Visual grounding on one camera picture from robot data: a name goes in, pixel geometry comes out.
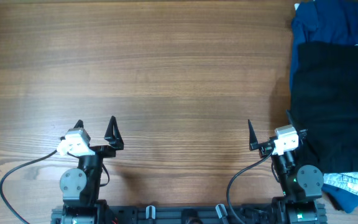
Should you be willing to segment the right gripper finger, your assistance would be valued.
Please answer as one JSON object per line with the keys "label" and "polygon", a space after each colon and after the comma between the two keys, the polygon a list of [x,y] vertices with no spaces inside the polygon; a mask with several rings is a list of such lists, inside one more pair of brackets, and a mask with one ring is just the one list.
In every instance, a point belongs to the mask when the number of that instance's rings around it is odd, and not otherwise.
{"label": "right gripper finger", "polygon": [[307,129],[305,127],[303,127],[291,114],[290,110],[286,110],[286,115],[287,115],[287,118],[288,118],[288,122],[289,124],[291,124],[298,136],[299,136],[299,139],[300,140],[305,140],[306,137],[307,137]]}
{"label": "right gripper finger", "polygon": [[251,120],[248,120],[248,127],[249,127],[249,149],[251,151],[258,150],[259,142],[257,140],[257,136],[255,134]]}

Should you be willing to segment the black shorts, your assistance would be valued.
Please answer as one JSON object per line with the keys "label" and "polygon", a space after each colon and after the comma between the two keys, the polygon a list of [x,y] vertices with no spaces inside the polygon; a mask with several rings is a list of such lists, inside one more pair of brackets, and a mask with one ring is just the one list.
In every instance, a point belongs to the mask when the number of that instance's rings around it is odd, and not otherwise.
{"label": "black shorts", "polygon": [[307,130],[300,160],[324,173],[358,172],[358,45],[298,46],[290,114]]}

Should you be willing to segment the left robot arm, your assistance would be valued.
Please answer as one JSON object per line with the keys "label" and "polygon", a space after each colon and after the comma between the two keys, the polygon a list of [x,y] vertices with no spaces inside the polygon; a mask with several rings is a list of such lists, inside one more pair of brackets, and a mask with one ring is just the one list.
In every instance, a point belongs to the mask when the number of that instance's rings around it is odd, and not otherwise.
{"label": "left robot arm", "polygon": [[78,159],[78,166],[68,169],[60,178],[60,190],[63,193],[63,207],[51,215],[52,223],[97,224],[117,223],[114,212],[107,201],[99,199],[103,164],[105,158],[116,156],[124,149],[124,142],[114,116],[109,120],[104,139],[106,145],[91,146],[90,136],[82,120],[78,120],[62,137],[57,151],[60,155],[73,156]]}

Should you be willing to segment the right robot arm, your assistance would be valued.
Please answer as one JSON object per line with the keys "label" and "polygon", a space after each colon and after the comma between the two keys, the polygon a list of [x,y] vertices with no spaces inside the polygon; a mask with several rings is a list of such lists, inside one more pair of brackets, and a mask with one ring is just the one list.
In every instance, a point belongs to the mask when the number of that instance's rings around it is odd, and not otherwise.
{"label": "right robot arm", "polygon": [[252,123],[249,147],[261,159],[272,160],[272,170],[283,195],[274,197],[260,213],[261,223],[321,223],[325,219],[316,199],[322,197],[323,173],[307,162],[300,161],[306,143],[307,129],[286,112],[289,124],[275,129],[275,135],[258,142]]}

